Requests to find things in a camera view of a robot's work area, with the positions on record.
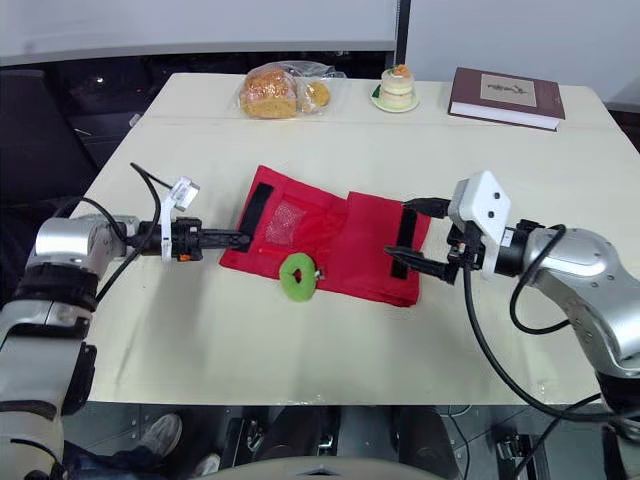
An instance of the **red pouch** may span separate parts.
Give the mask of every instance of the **red pouch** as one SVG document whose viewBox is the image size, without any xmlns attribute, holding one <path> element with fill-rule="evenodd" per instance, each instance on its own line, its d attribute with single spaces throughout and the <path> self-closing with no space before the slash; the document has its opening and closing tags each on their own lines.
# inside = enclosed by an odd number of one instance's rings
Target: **red pouch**
<svg viewBox="0 0 640 480">
<path fill-rule="evenodd" d="M 277 279 L 287 256 L 303 252 L 324 277 L 317 288 L 406 307 L 418 300 L 419 276 L 384 246 L 419 250 L 428 228 L 428 217 L 398 201 L 354 192 L 344 200 L 260 166 L 238 226 L 251 244 L 220 264 Z"/>
</svg>

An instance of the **green ring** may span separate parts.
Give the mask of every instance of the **green ring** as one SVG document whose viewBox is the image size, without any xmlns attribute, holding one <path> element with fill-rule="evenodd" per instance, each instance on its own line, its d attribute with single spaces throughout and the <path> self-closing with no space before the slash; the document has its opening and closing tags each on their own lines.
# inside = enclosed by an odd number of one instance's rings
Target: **green ring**
<svg viewBox="0 0 640 480">
<path fill-rule="evenodd" d="M 300 270 L 300 281 L 294 273 Z M 294 253 L 280 265 L 280 282 L 287 296 L 294 302 L 306 302 L 316 290 L 316 266 L 309 255 Z"/>
</svg>

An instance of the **gray wall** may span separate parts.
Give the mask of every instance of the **gray wall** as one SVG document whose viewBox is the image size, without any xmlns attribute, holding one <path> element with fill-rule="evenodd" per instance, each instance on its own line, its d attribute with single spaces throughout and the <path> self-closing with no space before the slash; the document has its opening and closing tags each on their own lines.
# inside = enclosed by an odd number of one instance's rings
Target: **gray wall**
<svg viewBox="0 0 640 480">
<path fill-rule="evenodd" d="M 412 0 L 407 63 L 419 80 L 467 66 L 587 85 L 640 110 L 640 1 Z"/>
<path fill-rule="evenodd" d="M 0 0 L 0 62 L 393 50 L 397 0 Z"/>
</svg>

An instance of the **white bracket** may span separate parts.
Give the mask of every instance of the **white bracket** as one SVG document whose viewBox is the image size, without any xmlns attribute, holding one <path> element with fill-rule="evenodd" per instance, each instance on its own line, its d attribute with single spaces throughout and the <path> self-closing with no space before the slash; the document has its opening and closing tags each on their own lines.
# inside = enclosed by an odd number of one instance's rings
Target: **white bracket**
<svg viewBox="0 0 640 480">
<path fill-rule="evenodd" d="M 495 270 L 510 209 L 511 200 L 488 170 L 462 180 L 453 193 L 448 212 L 453 223 L 464 231 L 464 223 L 473 222 L 482 231 L 484 278 L 490 278 Z"/>
<path fill-rule="evenodd" d="M 160 206 L 160 233 L 162 241 L 162 261 L 171 261 L 171 210 L 184 212 L 196 197 L 200 187 L 188 177 L 180 177 Z"/>
</svg>

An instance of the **book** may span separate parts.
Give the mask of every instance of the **book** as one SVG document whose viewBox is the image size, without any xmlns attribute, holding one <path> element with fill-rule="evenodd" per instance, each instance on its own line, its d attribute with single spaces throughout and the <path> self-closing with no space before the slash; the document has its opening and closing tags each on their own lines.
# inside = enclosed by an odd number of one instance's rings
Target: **book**
<svg viewBox="0 0 640 480">
<path fill-rule="evenodd" d="M 449 115 L 556 130 L 565 118 L 556 82 L 458 67 Z"/>
</svg>

